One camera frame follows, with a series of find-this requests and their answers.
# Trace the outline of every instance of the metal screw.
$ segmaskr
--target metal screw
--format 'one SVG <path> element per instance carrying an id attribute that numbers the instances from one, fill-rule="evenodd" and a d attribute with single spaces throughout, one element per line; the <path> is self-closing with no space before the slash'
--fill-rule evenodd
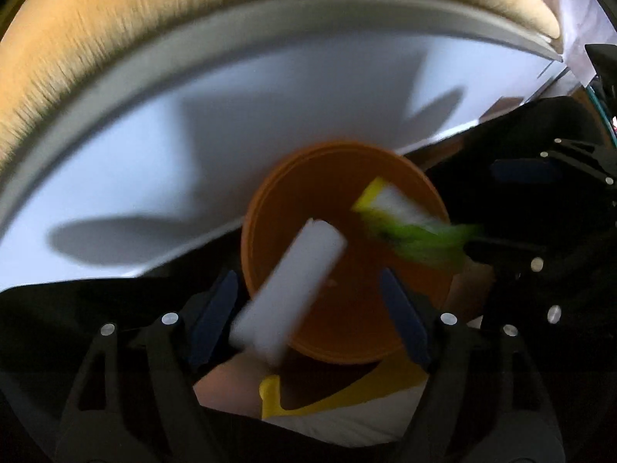
<path id="1" fill-rule="evenodd" d="M 175 324 L 178 321 L 178 314 L 175 314 L 175 313 L 165 314 L 161 317 L 160 321 L 164 323 L 165 325 Z"/>
<path id="2" fill-rule="evenodd" d="M 540 273 L 544 268 L 544 259 L 541 257 L 535 257 L 531 260 L 531 271 Z"/>
<path id="3" fill-rule="evenodd" d="M 509 323 L 504 325 L 504 332 L 512 338 L 518 336 L 518 329 Z"/>
<path id="4" fill-rule="evenodd" d="M 452 315 L 452 314 L 441 314 L 441 321 L 443 323 L 445 323 L 446 325 L 454 325 L 456 324 L 459 320 L 458 318 L 456 318 L 456 315 Z"/>
<path id="5" fill-rule="evenodd" d="M 558 304 L 551 306 L 550 309 L 548 309 L 546 319 L 548 323 L 558 323 L 561 320 L 561 307 Z"/>
<path id="6" fill-rule="evenodd" d="M 101 327 L 102 336 L 111 336 L 114 331 L 115 331 L 115 325 L 112 323 L 106 323 L 103 327 Z"/>

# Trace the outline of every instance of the green scrub brush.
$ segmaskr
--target green scrub brush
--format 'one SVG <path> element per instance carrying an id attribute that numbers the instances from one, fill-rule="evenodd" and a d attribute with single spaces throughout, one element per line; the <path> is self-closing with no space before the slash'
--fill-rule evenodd
<path id="1" fill-rule="evenodd" d="M 397 255 L 449 272 L 463 268 L 463 247 L 479 233 L 478 226 L 452 226 L 432 217 L 380 177 L 368 185 L 352 210 L 362 216 L 368 231 L 388 242 Z"/>

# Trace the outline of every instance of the orange plate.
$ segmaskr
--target orange plate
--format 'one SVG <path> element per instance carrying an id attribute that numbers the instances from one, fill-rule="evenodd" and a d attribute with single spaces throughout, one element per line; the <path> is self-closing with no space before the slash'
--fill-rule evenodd
<path id="1" fill-rule="evenodd" d="M 323 362 L 381 360 L 402 348 L 379 293 L 379 273 L 392 267 L 403 282 L 440 308 L 452 276 L 404 261 L 366 235 L 351 211 L 369 183 L 382 177 L 430 214 L 448 221 L 427 177 L 403 157 L 356 142 L 303 149 L 279 164 L 252 198 L 242 231 L 242 269 L 251 297 L 310 219 L 322 219 L 347 239 L 347 249 L 290 346 Z"/>

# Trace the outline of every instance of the black fabric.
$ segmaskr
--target black fabric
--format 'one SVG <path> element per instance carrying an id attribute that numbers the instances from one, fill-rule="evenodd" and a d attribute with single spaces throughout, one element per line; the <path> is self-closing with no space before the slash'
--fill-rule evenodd
<path id="1" fill-rule="evenodd" d="M 10 406 L 0 396 L 0 455 L 7 455 L 0 461 L 50 461 L 73 379 L 104 323 L 146 326 L 179 311 L 198 289 L 203 288 L 175 279 L 142 278 L 26 286 L 1 294 L 0 389 L 10 396 Z M 211 367 L 229 358 L 228 329 L 223 335 Z M 368 463 L 390 450 L 387 444 L 342 448 L 258 420 L 206 413 L 230 462 Z"/>
<path id="2" fill-rule="evenodd" d="M 540 100 L 483 125 L 459 154 L 428 171 L 428 176 L 453 222 L 481 224 L 485 234 L 495 238 L 578 248 L 588 238 L 599 236 L 598 232 L 610 234 L 614 229 L 614 210 L 598 198 L 605 197 L 604 193 L 572 181 L 553 189 L 503 185 L 490 172 L 498 159 L 537 158 L 555 146 L 555 138 L 602 143 L 593 117 L 578 102 Z M 570 458 L 597 430 L 615 401 L 615 336 L 608 330 L 561 331 L 547 323 L 545 314 L 541 321 L 529 321 L 529 317 L 537 301 L 550 299 L 551 291 L 556 298 L 589 301 L 587 309 L 592 308 L 591 301 L 614 300 L 616 273 L 617 262 L 611 255 L 560 286 L 551 284 L 550 289 L 537 288 L 525 274 L 519 280 L 520 275 L 498 273 L 484 308 L 482 328 L 514 324 L 525 336 L 551 395 Z"/>
<path id="3" fill-rule="evenodd" d="M 577 241 L 598 223 L 587 186 L 496 183 L 491 165 L 502 159 L 535 159 L 555 138 L 602 144 L 591 114 L 569 97 L 526 104 L 487 122 L 457 155 L 427 171 L 453 223 L 481 224 L 486 236 L 540 245 Z"/>

